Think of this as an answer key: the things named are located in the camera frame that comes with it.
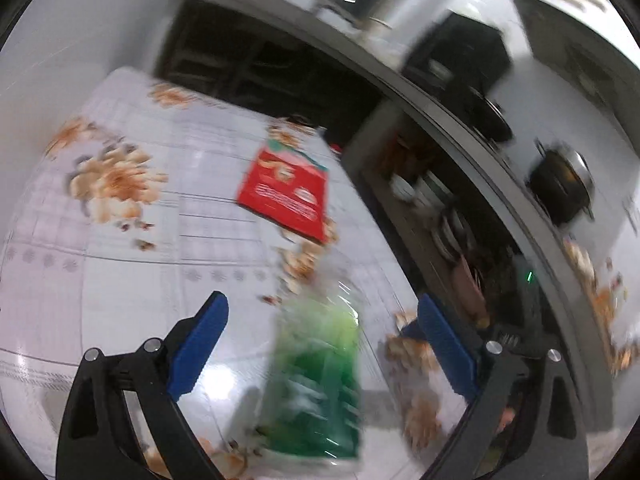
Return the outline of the green plastic bottle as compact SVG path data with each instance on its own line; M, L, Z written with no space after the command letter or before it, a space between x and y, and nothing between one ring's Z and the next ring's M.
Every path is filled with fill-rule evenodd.
M257 428L292 460L356 462L362 296L346 269L319 266L283 301Z

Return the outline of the floral tablecloth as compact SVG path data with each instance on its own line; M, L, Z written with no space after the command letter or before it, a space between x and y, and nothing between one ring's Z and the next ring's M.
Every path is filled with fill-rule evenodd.
M123 67L36 163L2 237L1 409L46 478L84 352L163 337L216 291L228 325L180 408L216 453L247 444L298 242L235 201L271 125Z

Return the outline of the black cooking pot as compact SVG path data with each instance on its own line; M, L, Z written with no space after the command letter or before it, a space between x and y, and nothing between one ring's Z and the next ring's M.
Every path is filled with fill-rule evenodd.
M585 157L563 142L535 141L540 159L526 186L555 226L566 226L580 214L594 221L594 181Z

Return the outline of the red snack packet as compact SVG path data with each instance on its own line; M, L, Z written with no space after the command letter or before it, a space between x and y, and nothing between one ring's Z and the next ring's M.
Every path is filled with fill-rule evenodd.
M324 243L328 182L326 167L269 140L243 177L236 202L282 228Z

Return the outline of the black stove appliance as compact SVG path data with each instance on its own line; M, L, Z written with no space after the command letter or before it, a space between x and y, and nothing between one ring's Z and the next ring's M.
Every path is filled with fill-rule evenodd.
M486 141L503 144L513 132L488 93L510 68L498 28L451 12L413 48L401 73Z

